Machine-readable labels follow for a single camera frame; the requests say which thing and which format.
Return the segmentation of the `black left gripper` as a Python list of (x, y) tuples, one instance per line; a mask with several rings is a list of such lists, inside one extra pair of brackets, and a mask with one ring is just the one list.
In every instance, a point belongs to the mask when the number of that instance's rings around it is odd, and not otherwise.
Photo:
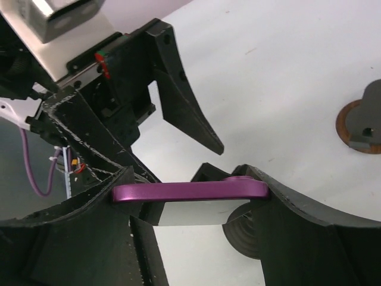
[(223, 154), (224, 145), (186, 76), (172, 25), (156, 18), (145, 36), (142, 29), (117, 32), (69, 61), (66, 68), (67, 80), (42, 104), (42, 110), (95, 180), (132, 166), (149, 182), (160, 181), (131, 149), (140, 137), (140, 123), (155, 109), (148, 91), (153, 79), (163, 119), (212, 152)]

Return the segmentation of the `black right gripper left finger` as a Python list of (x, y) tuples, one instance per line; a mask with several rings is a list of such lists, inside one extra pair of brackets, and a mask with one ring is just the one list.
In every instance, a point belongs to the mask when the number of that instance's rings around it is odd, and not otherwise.
[(50, 208), (1, 222), (2, 285), (139, 285), (129, 226), (138, 206), (111, 201), (131, 167)]

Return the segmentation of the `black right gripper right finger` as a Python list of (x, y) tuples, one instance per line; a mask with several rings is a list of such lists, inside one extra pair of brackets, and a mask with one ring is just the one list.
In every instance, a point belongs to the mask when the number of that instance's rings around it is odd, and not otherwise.
[(249, 166), (268, 184), (252, 220), (266, 285), (379, 285), (380, 222), (336, 210)]

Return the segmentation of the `black stand of purple phone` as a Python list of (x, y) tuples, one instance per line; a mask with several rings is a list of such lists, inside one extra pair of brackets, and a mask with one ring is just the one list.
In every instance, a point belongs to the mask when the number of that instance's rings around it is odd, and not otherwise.
[[(192, 181), (221, 181), (232, 176), (249, 176), (256, 180), (259, 179), (247, 164), (239, 165), (232, 173), (227, 173), (212, 164), (203, 163), (193, 176)], [(257, 232), (252, 220), (253, 208), (254, 205), (250, 202), (237, 207), (231, 212), (222, 228), (229, 244), (236, 251), (251, 259), (259, 260)]]

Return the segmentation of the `grey stand with wooden base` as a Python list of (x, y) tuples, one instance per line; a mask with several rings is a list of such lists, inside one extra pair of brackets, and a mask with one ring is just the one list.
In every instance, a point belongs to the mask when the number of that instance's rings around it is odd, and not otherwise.
[(355, 151), (380, 154), (380, 80), (369, 83), (360, 100), (348, 103), (336, 118), (336, 133)]

